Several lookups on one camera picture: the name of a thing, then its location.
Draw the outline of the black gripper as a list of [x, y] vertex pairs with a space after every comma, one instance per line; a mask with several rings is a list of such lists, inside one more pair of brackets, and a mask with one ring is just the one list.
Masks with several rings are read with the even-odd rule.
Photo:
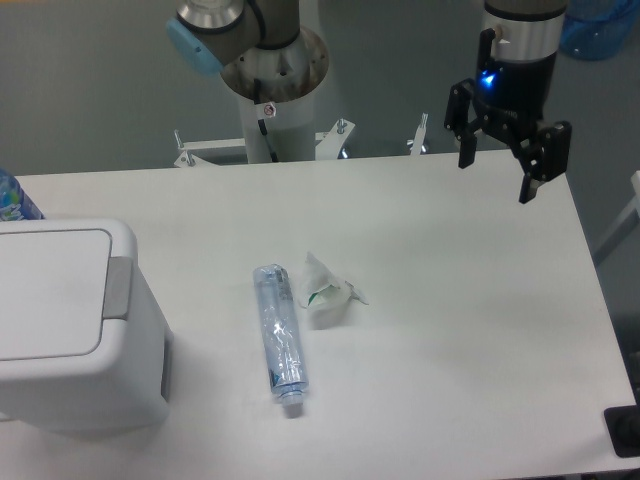
[[[523, 170], [521, 204], [533, 200], [542, 185], [568, 166], [572, 124], [559, 121], [538, 130], [557, 57], [553, 38], [536, 27], [483, 29], [475, 81], [454, 84], [447, 103], [444, 127], [460, 144], [459, 168], [474, 163], [481, 126], [487, 135], [514, 145], [512, 153]], [[479, 120], [470, 122], [472, 100]]]

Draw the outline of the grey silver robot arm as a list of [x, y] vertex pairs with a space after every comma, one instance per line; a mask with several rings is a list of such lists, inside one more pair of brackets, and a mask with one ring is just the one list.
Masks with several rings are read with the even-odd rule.
[[573, 128], [548, 122], [548, 98], [566, 1], [485, 1], [475, 76], [454, 84], [444, 127], [459, 142], [461, 169], [475, 160], [477, 134], [510, 149], [523, 170], [519, 202], [568, 166]]

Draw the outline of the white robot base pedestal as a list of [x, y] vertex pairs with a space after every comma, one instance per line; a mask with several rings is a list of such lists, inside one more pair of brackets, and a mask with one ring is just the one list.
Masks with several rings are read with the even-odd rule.
[[236, 97], [251, 163], [315, 159], [315, 95], [326, 44], [297, 1], [181, 1], [166, 23], [174, 48]]

